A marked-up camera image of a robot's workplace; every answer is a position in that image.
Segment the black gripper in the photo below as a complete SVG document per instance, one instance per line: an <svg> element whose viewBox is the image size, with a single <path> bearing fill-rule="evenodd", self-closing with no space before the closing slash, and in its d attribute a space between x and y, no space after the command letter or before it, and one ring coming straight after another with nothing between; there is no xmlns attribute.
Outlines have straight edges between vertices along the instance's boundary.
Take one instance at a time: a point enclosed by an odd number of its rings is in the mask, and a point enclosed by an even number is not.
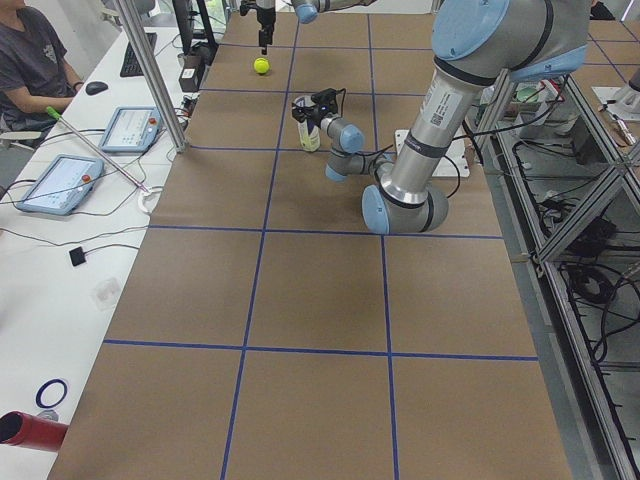
<svg viewBox="0 0 640 480"><path fill-rule="evenodd" d="M319 127L322 120L330 114L327 111L321 111L317 105L292 104L292 117L308 129Z"/></svg>
<svg viewBox="0 0 640 480"><path fill-rule="evenodd" d="M250 10L256 11L257 21L261 29L258 33L262 55L268 54L268 47L273 43L273 29L276 23L275 2L273 0L241 0L239 11L241 16Z"/></svg>

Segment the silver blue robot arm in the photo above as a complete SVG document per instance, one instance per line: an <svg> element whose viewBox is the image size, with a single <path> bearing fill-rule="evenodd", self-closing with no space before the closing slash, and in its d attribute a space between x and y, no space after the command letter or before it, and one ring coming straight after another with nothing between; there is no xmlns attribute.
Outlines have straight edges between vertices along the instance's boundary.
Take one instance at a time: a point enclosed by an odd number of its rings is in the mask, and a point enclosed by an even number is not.
<svg viewBox="0 0 640 480"><path fill-rule="evenodd" d="M294 13L303 24L311 23L320 13L346 10L351 7L367 7L373 3L375 3L375 0L293 0L291 2ZM261 53L267 55L268 47L273 44L277 19L275 2L268 0L242 0L239 5L239 14L246 16L250 11L256 13L256 18L260 25L258 30L258 45Z"/></svg>
<svg viewBox="0 0 640 480"><path fill-rule="evenodd" d="M431 45L435 71L395 161L364 159L358 128L338 113L329 90L292 106L296 121L311 121L332 140L325 174L334 181L370 174L362 216L376 234L419 233L443 223L448 200L431 177L476 95L502 70L514 81L556 78L584 62L588 1L447 1L439 9Z"/></svg>

